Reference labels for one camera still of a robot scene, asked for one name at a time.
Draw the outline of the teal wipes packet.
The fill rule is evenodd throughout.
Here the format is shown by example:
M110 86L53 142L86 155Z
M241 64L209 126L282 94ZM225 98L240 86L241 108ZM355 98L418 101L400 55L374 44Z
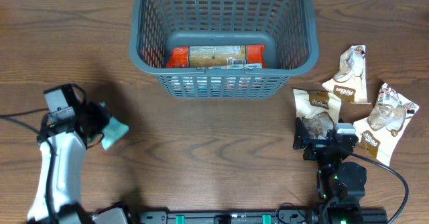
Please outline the teal wipes packet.
M97 103L96 106L98 109L97 133L103 136L101 139L103 149L108 150L129 131L129 126L118 121L105 108L105 102Z

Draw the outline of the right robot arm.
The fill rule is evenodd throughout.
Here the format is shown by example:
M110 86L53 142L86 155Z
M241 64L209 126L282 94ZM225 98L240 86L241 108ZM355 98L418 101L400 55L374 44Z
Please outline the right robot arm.
M303 159L318 164L318 197L324 202L306 212L307 223L362 223L359 201L365 196L367 171L345 159L358 137L350 123L336 123L326 137L312 139L303 121L296 118L293 148L303 149Z

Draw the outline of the beige Pantree snack bag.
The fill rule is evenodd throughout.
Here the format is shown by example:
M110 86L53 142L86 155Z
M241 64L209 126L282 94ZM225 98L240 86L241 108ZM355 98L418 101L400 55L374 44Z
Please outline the beige Pantree snack bag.
M339 120L341 100L333 93L294 89L296 117L311 139L324 139Z

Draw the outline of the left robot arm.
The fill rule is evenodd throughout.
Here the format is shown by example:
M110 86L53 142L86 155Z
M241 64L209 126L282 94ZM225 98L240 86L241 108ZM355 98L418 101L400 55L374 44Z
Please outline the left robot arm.
M104 103L78 96L79 86L66 84L44 91L48 113L37 135L42 167L28 223L128 224L131 214L124 203L94 213L81 205L81 172L90 143L99 139L109 149L129 127L119 122Z

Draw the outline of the white tissue multipack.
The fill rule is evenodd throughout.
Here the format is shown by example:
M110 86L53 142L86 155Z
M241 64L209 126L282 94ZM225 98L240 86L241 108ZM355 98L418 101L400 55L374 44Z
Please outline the white tissue multipack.
M237 73L246 72L255 69L265 69L265 63L246 63L246 64L227 64L223 66L197 66L195 70L202 75L198 76L168 76L167 81L172 86L175 93L184 91L190 95L208 95L211 92L215 97L221 94L221 91L227 92L228 96L232 95L235 87L245 89L251 80L250 77L241 76L204 76L210 71L229 71Z

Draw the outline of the orange cookie package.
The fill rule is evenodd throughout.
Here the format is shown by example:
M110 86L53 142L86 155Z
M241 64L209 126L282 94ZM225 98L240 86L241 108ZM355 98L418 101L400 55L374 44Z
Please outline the orange cookie package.
M264 45L182 46L172 50L167 68L196 68L227 64L265 63Z

